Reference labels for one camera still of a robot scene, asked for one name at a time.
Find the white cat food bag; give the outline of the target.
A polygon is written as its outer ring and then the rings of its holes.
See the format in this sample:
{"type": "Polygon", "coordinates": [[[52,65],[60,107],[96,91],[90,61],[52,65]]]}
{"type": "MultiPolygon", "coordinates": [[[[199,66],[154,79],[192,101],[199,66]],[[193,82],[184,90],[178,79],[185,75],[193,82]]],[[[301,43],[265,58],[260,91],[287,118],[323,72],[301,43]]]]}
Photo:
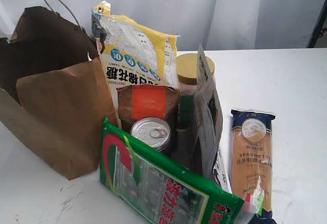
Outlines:
{"type": "Polygon", "coordinates": [[[214,75],[203,47],[197,52],[197,86],[193,98],[194,146],[191,151],[192,169],[213,181],[226,192],[230,182],[223,164],[220,140],[223,116],[214,75]]]}

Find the yellow white marshmallow bag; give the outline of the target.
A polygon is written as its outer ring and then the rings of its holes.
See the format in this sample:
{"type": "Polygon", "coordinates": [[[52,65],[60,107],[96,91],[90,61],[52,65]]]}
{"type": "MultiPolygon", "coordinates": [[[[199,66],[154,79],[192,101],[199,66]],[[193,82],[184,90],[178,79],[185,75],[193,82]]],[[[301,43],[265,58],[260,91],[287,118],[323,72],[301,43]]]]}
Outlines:
{"type": "Polygon", "coordinates": [[[176,125],[177,36],[150,29],[127,16],[114,15],[106,1],[93,8],[91,24],[114,109],[119,110],[118,88],[140,84],[167,86],[175,97],[167,94],[163,98],[166,107],[162,119],[176,125]]]}

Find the green plastic food package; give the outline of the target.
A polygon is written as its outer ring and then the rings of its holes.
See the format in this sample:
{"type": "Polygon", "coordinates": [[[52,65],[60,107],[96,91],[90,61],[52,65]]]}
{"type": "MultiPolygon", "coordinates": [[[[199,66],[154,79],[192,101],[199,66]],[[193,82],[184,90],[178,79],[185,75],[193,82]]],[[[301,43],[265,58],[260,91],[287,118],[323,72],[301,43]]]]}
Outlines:
{"type": "Polygon", "coordinates": [[[249,223],[261,200],[224,191],[129,133],[102,122],[100,182],[150,223],[249,223]]]}

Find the brown paper bag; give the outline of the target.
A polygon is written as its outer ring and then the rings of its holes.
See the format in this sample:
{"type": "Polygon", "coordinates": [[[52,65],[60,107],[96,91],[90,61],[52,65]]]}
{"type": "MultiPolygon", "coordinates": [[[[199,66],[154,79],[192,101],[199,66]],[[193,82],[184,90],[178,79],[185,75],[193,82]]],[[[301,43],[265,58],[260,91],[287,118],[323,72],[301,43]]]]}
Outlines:
{"type": "Polygon", "coordinates": [[[117,122],[99,44],[49,5],[1,38],[1,122],[69,180],[97,169],[102,120],[117,122]]]}

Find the brown pouch with orange label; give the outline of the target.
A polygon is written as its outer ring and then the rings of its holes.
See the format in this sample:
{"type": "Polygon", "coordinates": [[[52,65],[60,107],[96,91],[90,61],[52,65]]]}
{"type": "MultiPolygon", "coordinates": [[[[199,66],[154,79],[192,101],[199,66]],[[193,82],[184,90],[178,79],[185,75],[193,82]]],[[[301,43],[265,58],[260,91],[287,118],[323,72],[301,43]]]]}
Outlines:
{"type": "Polygon", "coordinates": [[[148,117],[166,121],[171,128],[171,141],[163,154],[169,154],[177,141],[179,91],[166,86],[142,84],[118,88],[117,93],[122,130],[130,133],[136,121],[148,117]]]}

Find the silver pull-tab tin can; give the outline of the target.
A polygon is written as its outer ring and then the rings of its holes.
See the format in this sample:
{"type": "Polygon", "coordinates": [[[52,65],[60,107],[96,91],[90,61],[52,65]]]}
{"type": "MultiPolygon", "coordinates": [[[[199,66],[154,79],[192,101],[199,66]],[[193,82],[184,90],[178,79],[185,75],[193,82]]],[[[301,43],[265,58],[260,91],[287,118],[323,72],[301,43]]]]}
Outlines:
{"type": "Polygon", "coordinates": [[[170,146],[171,128],[159,118],[148,117],[136,121],[130,131],[131,135],[151,148],[164,153],[170,146]]]}

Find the clear jar with yellow lid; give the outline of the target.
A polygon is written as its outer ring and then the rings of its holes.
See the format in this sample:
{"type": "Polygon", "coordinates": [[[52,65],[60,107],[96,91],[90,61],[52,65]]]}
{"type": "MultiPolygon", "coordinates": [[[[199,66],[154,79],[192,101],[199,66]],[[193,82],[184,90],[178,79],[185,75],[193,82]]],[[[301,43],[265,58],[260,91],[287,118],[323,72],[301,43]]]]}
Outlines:
{"type": "Polygon", "coordinates": [[[193,97],[197,89],[197,53],[177,57],[177,76],[180,88],[178,127],[187,128],[193,118],[193,97]]]}

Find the spaghetti packet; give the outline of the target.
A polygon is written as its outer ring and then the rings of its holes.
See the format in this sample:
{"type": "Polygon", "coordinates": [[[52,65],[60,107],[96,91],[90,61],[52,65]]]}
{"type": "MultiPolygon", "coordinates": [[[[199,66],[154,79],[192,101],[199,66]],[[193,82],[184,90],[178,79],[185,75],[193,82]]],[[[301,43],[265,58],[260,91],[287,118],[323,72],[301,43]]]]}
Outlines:
{"type": "Polygon", "coordinates": [[[263,209],[272,210],[272,121],[275,115],[231,110],[232,193],[242,199],[263,195],[263,209]]]}

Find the white backdrop curtain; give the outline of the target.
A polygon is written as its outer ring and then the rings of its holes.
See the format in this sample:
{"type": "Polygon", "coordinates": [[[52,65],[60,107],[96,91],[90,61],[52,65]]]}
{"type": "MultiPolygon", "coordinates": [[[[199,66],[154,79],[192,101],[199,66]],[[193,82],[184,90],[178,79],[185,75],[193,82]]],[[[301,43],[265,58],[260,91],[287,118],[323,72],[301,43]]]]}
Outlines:
{"type": "Polygon", "coordinates": [[[91,30],[91,10],[102,1],[113,14],[179,35],[181,51],[305,48],[325,0],[1,0],[1,35],[13,33],[24,9],[51,6],[91,30]]]}

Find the black metal frame post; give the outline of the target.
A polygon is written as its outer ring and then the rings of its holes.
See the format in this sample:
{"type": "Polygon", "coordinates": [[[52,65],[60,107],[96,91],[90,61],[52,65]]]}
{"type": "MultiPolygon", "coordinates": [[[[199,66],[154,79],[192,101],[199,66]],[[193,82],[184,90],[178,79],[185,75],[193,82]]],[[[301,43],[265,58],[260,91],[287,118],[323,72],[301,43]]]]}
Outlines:
{"type": "Polygon", "coordinates": [[[316,22],[310,40],[307,44],[307,48],[314,48],[318,39],[320,39],[326,32],[326,27],[324,27],[325,20],[326,20],[326,0],[324,0],[318,20],[316,22]]]}

